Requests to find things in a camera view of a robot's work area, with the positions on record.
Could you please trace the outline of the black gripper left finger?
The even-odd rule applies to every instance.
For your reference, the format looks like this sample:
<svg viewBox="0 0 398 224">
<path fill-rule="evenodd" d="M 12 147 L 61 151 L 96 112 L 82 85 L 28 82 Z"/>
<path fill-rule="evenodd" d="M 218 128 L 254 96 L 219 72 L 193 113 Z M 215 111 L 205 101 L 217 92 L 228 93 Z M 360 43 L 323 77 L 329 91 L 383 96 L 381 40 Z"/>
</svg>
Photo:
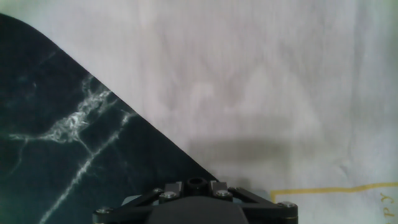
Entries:
<svg viewBox="0 0 398 224">
<path fill-rule="evenodd" d="M 93 223 L 98 224 L 140 224 L 145 223 L 155 206 L 179 199 L 182 183 L 166 184 L 142 195 L 125 198 L 120 207 L 101 207 L 93 212 Z"/>
</svg>

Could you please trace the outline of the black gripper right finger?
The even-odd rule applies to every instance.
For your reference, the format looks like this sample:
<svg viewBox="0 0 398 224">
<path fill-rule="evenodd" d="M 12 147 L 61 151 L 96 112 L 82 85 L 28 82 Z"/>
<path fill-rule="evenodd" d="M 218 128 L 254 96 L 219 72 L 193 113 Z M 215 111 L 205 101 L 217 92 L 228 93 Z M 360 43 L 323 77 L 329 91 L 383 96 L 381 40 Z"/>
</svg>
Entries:
<svg viewBox="0 0 398 224">
<path fill-rule="evenodd" d="M 250 224 L 298 224 L 298 206 L 289 201 L 272 202 L 265 190 L 228 187 L 226 182 L 211 181 L 211 194 L 238 204 Z"/>
</svg>

